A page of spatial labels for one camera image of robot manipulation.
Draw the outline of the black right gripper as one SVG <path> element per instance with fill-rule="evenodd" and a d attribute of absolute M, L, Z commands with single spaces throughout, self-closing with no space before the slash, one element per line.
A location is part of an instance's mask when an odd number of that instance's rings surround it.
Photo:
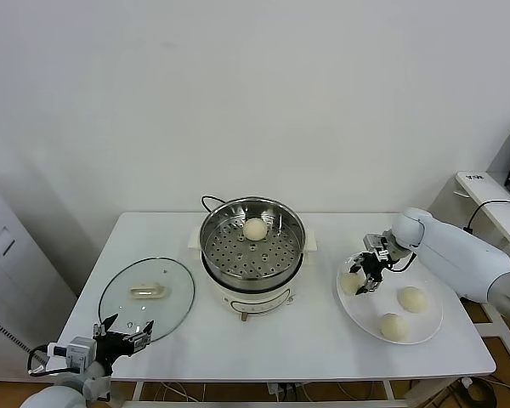
<path fill-rule="evenodd" d="M 355 295 L 374 292 L 383 281 L 382 272 L 386 263 L 381 261 L 374 252 L 358 253 L 349 261 L 348 272 L 357 274 L 364 270 L 365 282 L 357 289 Z"/>

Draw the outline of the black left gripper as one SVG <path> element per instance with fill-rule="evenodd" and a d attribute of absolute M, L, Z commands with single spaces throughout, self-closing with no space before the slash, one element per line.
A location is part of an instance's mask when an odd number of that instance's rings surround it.
<path fill-rule="evenodd" d="M 102 366 L 112 366 L 122 356 L 130 356 L 134 349 L 144 349 L 151 343 L 154 321 L 147 323 L 142 331 L 132 335 L 107 333 L 118 314 L 113 314 L 93 325 L 93 339 L 96 341 L 96 358 Z"/>

